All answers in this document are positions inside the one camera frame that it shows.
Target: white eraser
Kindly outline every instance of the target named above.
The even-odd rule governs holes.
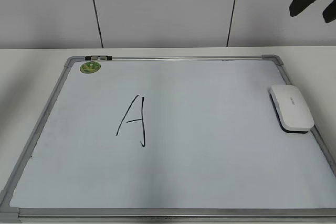
[[[273,85],[270,89],[280,123],[290,132],[308,132],[314,120],[300,90],[292,85]]]

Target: white table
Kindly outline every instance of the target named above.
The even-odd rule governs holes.
[[[3,188],[70,56],[279,55],[310,105],[329,149],[336,153],[336,47],[16,49],[0,50],[0,188]]]

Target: green sticker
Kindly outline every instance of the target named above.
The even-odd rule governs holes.
[[[79,70],[82,73],[95,73],[99,69],[100,69],[100,64],[96,61],[86,62],[79,68]]]

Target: white wall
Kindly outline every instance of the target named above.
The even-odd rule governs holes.
[[[336,45],[317,0],[236,0],[229,46]],[[226,46],[234,0],[96,0],[104,47]],[[0,0],[0,48],[99,48],[92,0]]]
[[[92,0],[0,0],[0,48],[100,47]]]
[[[317,0],[290,17],[292,0],[236,0],[229,46],[336,45],[336,22],[322,17],[332,1]]]
[[[96,0],[104,46],[222,47],[234,0]]]

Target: whiteboard surface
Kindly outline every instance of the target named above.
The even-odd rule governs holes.
[[[12,207],[336,207],[313,135],[279,126],[272,61],[101,64],[72,67]],[[145,147],[142,121],[126,123],[141,118],[142,97]]]

